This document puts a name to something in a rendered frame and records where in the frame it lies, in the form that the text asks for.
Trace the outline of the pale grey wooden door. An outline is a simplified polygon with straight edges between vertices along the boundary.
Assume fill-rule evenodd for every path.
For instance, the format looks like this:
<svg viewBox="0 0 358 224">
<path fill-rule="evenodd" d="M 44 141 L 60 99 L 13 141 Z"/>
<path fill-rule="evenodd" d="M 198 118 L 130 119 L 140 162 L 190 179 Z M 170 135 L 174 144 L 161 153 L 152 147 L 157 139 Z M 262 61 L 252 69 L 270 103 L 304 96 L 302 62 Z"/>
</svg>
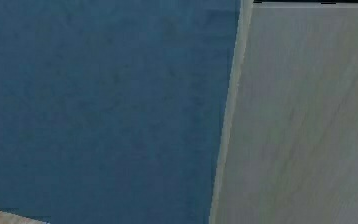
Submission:
<svg viewBox="0 0 358 224">
<path fill-rule="evenodd" d="M 358 224 L 358 2 L 241 0 L 208 224 Z"/>
</svg>

